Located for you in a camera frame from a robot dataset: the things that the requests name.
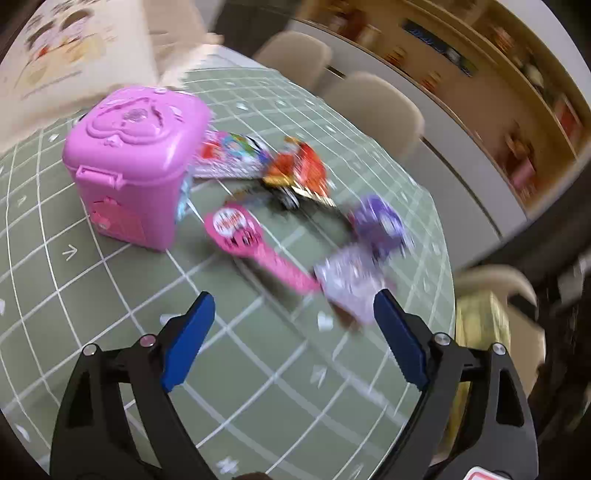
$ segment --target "pink lollipop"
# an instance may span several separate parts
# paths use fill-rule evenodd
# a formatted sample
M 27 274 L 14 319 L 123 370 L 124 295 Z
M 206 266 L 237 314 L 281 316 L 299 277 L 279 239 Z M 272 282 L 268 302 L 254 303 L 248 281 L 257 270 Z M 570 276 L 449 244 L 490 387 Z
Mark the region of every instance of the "pink lollipop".
M 236 257 L 253 258 L 300 294 L 319 291 L 320 284 L 265 243 L 259 223 L 241 205 L 230 203 L 205 217 L 205 230 L 219 248 Z

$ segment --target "green cutting mat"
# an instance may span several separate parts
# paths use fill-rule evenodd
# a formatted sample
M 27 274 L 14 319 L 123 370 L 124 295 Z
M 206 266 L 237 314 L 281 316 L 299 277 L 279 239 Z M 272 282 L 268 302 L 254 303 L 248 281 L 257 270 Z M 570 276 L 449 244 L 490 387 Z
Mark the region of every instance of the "green cutting mat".
M 197 70 L 186 88 L 210 106 L 216 129 L 259 135 L 275 150 L 286 134 L 307 141 L 327 165 L 337 203 L 370 193 L 390 202 L 415 241 L 412 255 L 391 261 L 394 294 L 433 331 L 453 332 L 433 200 L 374 140 L 273 70 Z M 300 297 L 214 247 L 202 217 L 245 182 L 196 182 L 190 214 L 164 254 L 95 234 L 60 161 L 76 121 L 59 120 L 0 160 L 0 406 L 28 451 L 47 468 L 59 402 L 85 344 L 129 346 L 207 290 L 224 300 L 171 398 L 211 468 L 220 478 L 368 478 L 418 400 L 377 326 L 345 331 L 322 296 Z M 322 212 L 314 222 L 252 213 L 269 244 L 301 268 L 350 240 Z M 139 450 L 156 463 L 131 389 L 122 392 Z

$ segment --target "red candy package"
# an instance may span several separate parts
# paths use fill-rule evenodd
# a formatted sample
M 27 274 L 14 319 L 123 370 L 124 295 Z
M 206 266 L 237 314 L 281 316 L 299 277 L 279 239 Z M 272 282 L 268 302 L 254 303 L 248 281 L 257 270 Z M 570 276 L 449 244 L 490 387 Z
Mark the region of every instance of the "red candy package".
M 326 206 L 336 206 L 329 198 L 322 160 L 311 146 L 295 138 L 285 138 L 284 148 L 271 163 L 263 181 L 272 187 L 291 187 L 298 196 Z

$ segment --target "chair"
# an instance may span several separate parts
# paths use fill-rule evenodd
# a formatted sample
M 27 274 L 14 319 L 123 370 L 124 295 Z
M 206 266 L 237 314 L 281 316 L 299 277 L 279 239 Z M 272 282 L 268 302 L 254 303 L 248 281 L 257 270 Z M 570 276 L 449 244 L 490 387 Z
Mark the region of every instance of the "chair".
M 367 72 L 339 81 L 326 92 L 324 101 L 399 163 L 424 132 L 425 120 L 417 106 L 388 82 Z
M 531 393 L 537 380 L 537 368 L 545 360 L 546 342 L 544 330 L 518 309 L 507 303 L 509 297 L 520 294 L 533 305 L 537 297 L 530 282 L 518 270 L 507 265 L 475 267 L 456 275 L 453 279 L 456 298 L 477 291 L 492 291 L 501 302 L 509 320 L 511 331 L 511 359 L 526 395 Z
M 286 31 L 271 37 L 252 58 L 310 90 L 329 64 L 332 50 L 314 37 Z

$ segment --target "purple candy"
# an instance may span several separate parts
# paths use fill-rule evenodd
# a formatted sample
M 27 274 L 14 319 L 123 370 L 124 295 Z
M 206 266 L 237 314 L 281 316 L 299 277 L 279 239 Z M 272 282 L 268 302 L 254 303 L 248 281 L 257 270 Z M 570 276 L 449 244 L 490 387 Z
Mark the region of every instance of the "purple candy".
M 314 273 L 324 295 L 364 324 L 374 321 L 376 294 L 384 288 L 394 291 L 394 284 L 384 276 L 364 244 L 338 250 L 316 265 Z
M 386 260 L 397 249 L 404 255 L 413 246 L 398 214 L 377 195 L 362 199 L 350 218 L 357 237 L 378 260 Z

